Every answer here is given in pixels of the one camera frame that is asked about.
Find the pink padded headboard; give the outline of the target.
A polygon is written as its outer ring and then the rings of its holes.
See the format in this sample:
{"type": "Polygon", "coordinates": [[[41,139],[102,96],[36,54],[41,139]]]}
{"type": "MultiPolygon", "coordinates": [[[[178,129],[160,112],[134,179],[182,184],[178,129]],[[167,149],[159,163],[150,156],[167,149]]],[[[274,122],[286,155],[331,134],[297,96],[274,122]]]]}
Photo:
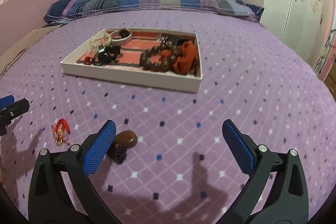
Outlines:
{"type": "Polygon", "coordinates": [[[29,32],[41,28],[50,6],[58,0],[8,0],[1,4],[1,54],[29,32]]]}

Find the striped patchwork long pillow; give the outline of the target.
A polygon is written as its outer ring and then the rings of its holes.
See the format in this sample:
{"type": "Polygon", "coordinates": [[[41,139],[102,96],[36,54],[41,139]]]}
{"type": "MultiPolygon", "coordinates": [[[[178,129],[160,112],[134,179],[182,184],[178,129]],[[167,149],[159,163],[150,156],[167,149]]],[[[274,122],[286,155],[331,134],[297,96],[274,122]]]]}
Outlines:
{"type": "Polygon", "coordinates": [[[66,24],[98,14],[158,9],[208,11],[253,22],[258,22],[264,12],[264,7],[241,0],[59,0],[50,6],[43,20],[47,24],[66,24]]]}

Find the white decorated wardrobe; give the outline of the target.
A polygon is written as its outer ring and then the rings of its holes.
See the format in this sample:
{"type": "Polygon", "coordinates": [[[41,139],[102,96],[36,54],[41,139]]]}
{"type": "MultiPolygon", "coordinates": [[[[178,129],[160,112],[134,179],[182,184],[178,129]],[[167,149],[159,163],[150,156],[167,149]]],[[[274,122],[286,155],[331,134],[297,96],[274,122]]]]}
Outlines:
{"type": "Polygon", "coordinates": [[[261,24],[311,67],[330,28],[333,0],[264,0],[261,24]]]}

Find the orange fabric scrunchie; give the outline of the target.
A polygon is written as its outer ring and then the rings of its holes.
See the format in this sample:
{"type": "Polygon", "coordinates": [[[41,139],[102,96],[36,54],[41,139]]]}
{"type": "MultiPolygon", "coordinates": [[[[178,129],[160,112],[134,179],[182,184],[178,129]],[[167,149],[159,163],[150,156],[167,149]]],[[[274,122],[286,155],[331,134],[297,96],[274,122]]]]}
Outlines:
{"type": "Polygon", "coordinates": [[[181,47],[181,55],[173,63],[173,71],[178,75],[187,75],[195,69],[199,61],[198,48],[193,42],[185,42],[181,47]]]}

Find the wooden bedside drawer cabinet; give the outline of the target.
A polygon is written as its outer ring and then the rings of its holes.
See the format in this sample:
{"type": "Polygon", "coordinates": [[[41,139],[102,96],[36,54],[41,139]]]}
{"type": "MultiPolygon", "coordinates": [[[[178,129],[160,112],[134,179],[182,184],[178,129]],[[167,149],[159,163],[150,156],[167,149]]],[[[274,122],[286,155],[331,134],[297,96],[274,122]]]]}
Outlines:
{"type": "Polygon", "coordinates": [[[328,75],[326,76],[326,79],[324,80],[325,85],[335,98],[336,95],[336,63],[333,62],[333,65],[331,66],[331,69],[329,70],[328,75]]]}

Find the black hair tie red beads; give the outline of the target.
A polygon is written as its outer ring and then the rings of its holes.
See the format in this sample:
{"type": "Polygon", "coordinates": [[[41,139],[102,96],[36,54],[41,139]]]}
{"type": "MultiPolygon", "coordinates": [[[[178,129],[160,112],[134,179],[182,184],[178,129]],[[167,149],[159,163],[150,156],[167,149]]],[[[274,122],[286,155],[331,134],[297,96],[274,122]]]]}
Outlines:
{"type": "Polygon", "coordinates": [[[111,63],[117,63],[121,57],[120,46],[107,46],[103,50],[99,50],[94,57],[85,57],[85,65],[104,66],[111,63]]]}

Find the white headband with dark pompom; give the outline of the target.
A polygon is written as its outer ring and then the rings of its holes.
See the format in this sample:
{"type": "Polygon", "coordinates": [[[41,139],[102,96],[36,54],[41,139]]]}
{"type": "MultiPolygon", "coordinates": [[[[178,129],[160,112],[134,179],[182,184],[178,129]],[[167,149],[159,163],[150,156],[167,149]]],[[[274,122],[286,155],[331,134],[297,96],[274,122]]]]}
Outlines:
{"type": "Polygon", "coordinates": [[[108,34],[108,42],[110,42],[111,46],[122,46],[130,42],[131,38],[132,34],[126,28],[113,31],[108,34]]]}

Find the purple diamond pattern bedspread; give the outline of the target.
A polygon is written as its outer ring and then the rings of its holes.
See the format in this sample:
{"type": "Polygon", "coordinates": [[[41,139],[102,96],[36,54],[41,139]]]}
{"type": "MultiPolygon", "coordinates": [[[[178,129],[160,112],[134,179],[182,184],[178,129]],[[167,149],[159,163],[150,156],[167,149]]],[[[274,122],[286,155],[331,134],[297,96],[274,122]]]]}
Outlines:
{"type": "Polygon", "coordinates": [[[1,96],[30,110],[1,137],[3,186],[27,214],[31,175],[42,148],[57,146],[51,125],[64,118],[71,143],[107,120],[132,130],[124,163],[104,159],[92,184],[123,223],[214,223],[247,181],[222,136],[231,119],[271,151],[296,149],[309,213],[335,186],[335,100],[311,67],[259,24],[216,14],[151,10],[75,20],[31,47],[1,78],[1,96]],[[65,76],[61,61],[104,28],[193,32],[203,78],[196,94],[65,76]]]}

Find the black fabric scrunchie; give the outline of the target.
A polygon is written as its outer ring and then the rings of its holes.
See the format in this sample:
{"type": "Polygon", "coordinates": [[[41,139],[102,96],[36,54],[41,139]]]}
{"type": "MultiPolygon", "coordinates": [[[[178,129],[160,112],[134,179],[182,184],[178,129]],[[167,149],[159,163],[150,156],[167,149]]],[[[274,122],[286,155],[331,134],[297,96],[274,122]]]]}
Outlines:
{"type": "Polygon", "coordinates": [[[101,61],[104,64],[117,63],[121,56],[120,46],[107,46],[102,51],[101,61]]]}

